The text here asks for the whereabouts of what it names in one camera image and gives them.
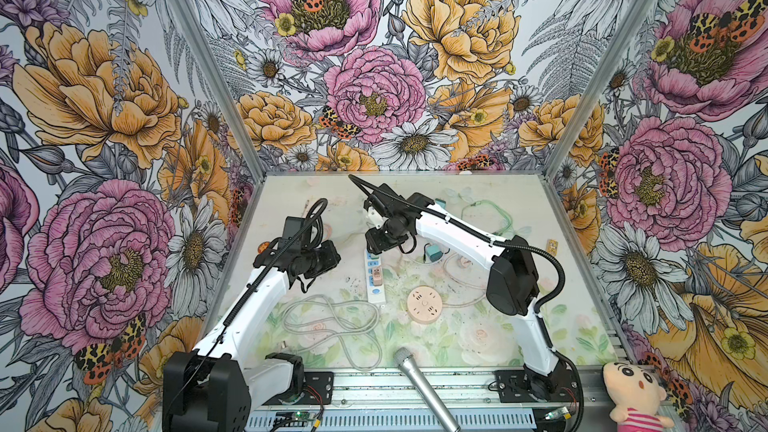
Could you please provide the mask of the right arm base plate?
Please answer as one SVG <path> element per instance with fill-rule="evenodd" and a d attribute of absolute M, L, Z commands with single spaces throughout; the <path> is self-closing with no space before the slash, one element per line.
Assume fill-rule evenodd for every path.
<path fill-rule="evenodd" d="M 577 402 L 581 388 L 577 375 L 557 369 L 549 375 L 527 368 L 494 372 L 496 392 L 502 403 Z"/>

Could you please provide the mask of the round pink socket hub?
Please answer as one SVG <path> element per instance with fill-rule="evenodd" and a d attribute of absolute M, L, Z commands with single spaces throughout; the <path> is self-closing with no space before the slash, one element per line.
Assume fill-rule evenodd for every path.
<path fill-rule="evenodd" d="M 428 325 L 436 322 L 443 311 L 443 300 L 432 287 L 414 288 L 406 299 L 406 312 L 416 323 Z"/>

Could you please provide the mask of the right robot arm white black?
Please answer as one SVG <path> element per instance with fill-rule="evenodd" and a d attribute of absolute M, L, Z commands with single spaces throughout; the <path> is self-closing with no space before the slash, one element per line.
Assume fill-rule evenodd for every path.
<path fill-rule="evenodd" d="M 365 234 L 369 253 L 380 255 L 422 237 L 482 267 L 488 272 L 487 301 L 514 322 L 524 359 L 519 387 L 538 400 L 577 389 L 576 367 L 555 349 L 541 311 L 565 285 L 564 269 L 552 254 L 519 236 L 485 232 L 421 193 L 404 198 L 386 184 L 349 179 L 366 195 L 363 208 L 373 225 Z"/>

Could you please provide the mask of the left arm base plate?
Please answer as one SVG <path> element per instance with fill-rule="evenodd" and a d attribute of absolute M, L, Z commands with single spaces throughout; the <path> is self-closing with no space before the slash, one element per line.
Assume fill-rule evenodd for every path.
<path fill-rule="evenodd" d="M 266 405 L 329 405 L 332 401 L 335 374 L 333 372 L 308 371 L 302 385 L 293 379 L 289 388 L 265 402 Z"/>

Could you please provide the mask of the pink plug charger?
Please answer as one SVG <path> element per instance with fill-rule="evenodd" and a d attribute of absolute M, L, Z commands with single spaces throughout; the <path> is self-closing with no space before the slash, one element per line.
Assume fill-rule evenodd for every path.
<path fill-rule="evenodd" d="M 380 267 L 376 267 L 371 271 L 371 284 L 374 287 L 383 285 L 383 271 Z"/>

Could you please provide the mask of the white blue power strip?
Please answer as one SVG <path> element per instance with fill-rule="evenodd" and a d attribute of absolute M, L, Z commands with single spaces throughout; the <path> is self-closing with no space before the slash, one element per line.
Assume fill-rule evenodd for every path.
<path fill-rule="evenodd" d="M 365 252 L 364 266 L 366 272 L 365 283 L 367 287 L 367 299 L 371 304 L 380 306 L 386 303 L 386 293 L 383 285 L 383 268 L 381 257 Z"/>

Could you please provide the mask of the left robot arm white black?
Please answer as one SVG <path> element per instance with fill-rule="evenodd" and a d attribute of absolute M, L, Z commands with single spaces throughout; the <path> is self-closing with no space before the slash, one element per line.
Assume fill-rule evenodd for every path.
<path fill-rule="evenodd" d="M 281 236 L 254 260 L 245 288 L 224 317 L 189 352 L 176 352 L 163 371 L 164 431 L 242 431 L 253 409 L 274 399 L 297 399 L 307 388 L 301 357 L 272 353 L 255 366 L 247 353 L 260 340 L 270 314 L 293 285 L 307 292 L 341 257 L 324 236 L 317 200 L 285 220 Z"/>

